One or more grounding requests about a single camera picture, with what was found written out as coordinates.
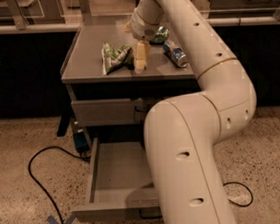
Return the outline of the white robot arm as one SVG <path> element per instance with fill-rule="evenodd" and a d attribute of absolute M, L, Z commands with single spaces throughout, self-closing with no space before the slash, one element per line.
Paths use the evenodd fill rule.
<path fill-rule="evenodd" d="M 237 224 L 213 146 L 240 132 L 257 97 L 251 79 L 190 0 L 140 0 L 135 39 L 151 39 L 162 18 L 187 53 L 200 89 L 160 101 L 146 115 L 144 141 L 165 224 Z"/>

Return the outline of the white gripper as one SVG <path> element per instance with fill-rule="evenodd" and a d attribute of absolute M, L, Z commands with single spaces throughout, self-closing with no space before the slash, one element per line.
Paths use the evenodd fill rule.
<path fill-rule="evenodd" d="M 162 11 L 145 10 L 138 7 L 134 10 L 130 22 L 123 27 L 125 32 L 131 32 L 132 36 L 140 40 L 134 50 L 134 71 L 136 74 L 146 70 L 146 61 L 151 50 L 149 41 L 154 38 L 158 32 Z"/>

